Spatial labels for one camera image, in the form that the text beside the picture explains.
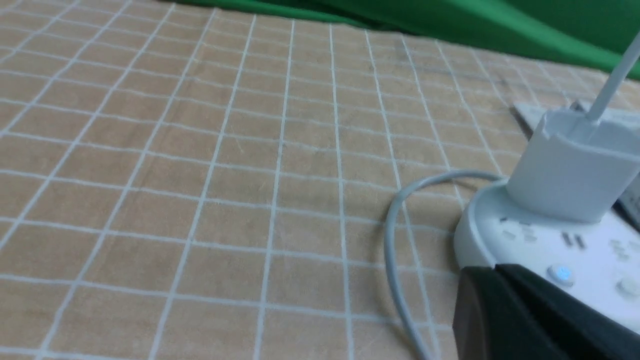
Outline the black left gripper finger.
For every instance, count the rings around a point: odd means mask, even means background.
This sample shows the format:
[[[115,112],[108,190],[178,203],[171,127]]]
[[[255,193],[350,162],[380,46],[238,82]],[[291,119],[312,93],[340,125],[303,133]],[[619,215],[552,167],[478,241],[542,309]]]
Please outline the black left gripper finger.
[[[516,264],[466,266],[454,321],[461,360],[637,360],[639,335]]]

